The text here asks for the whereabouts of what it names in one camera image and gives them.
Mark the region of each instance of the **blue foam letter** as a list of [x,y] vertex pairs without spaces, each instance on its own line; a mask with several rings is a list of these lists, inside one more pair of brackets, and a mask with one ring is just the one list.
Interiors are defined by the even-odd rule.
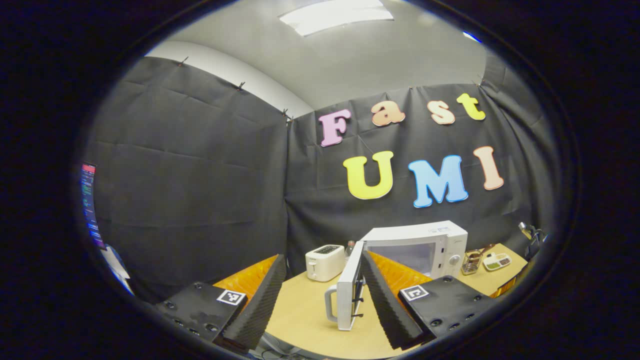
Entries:
[[418,199],[415,199],[413,206],[416,208],[426,208],[433,201],[429,197],[428,189],[436,198],[438,203],[444,198],[444,191],[449,186],[447,201],[456,202],[465,200],[469,194],[465,191],[462,183],[462,172],[460,163],[462,158],[458,155],[449,155],[442,160],[442,168],[438,175],[433,167],[426,160],[417,160],[409,164],[409,170],[415,175],[415,185],[418,190]]

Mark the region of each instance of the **black curtain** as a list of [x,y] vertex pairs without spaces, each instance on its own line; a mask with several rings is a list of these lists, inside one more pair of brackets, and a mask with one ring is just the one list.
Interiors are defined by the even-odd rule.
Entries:
[[95,119],[101,235],[132,287],[158,302],[285,252],[282,114],[189,65],[144,58]]
[[[456,102],[467,93],[486,114],[482,121],[467,115]],[[406,118],[378,127],[371,108],[380,101],[399,105]],[[455,115],[449,125],[437,124],[429,101],[444,101]],[[340,144],[320,145],[323,128],[318,118],[348,109],[346,132]],[[481,86],[448,84],[402,88],[344,101],[293,120],[289,128],[289,159],[285,200],[289,215],[287,253],[294,274],[305,271],[306,252],[329,243],[346,245],[373,227],[423,224],[451,220],[468,232],[468,249],[501,242],[524,254],[526,238],[521,221],[553,233],[566,211],[558,199],[568,181],[570,163],[562,148],[559,128],[523,81],[498,57],[489,54]],[[485,190],[484,173],[474,149],[493,147],[493,158],[504,185]],[[372,154],[392,151],[393,188],[379,199],[353,197],[342,162],[365,156],[365,180],[378,184],[378,164]],[[415,176],[408,164],[426,160],[437,172],[448,155],[462,158],[461,173],[468,198],[415,208]]]

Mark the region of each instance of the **ceiling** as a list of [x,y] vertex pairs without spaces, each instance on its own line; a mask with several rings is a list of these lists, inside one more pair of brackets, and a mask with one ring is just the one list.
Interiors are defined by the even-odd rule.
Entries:
[[229,54],[311,105],[406,86],[478,82],[484,47],[434,15],[401,0],[381,0],[394,20],[360,22],[307,37],[278,16],[318,0],[239,0],[167,40]]

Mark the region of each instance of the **ceiling light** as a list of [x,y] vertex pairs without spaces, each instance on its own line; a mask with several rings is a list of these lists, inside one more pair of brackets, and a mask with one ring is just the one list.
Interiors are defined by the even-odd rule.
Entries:
[[480,40],[476,39],[476,38],[475,38],[473,35],[471,35],[470,33],[467,33],[466,31],[462,31],[462,34],[463,34],[463,35],[465,35],[466,37],[468,37],[469,39],[473,40],[473,41],[480,42],[480,43],[482,42],[482,41],[480,41]]
[[280,16],[282,22],[302,36],[353,22],[393,19],[379,0],[330,0]]

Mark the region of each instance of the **toaster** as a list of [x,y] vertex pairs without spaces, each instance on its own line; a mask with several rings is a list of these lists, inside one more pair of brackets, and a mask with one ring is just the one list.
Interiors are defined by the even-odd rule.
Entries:
[[323,245],[305,255],[307,277],[315,281],[329,281],[344,269],[344,246]]

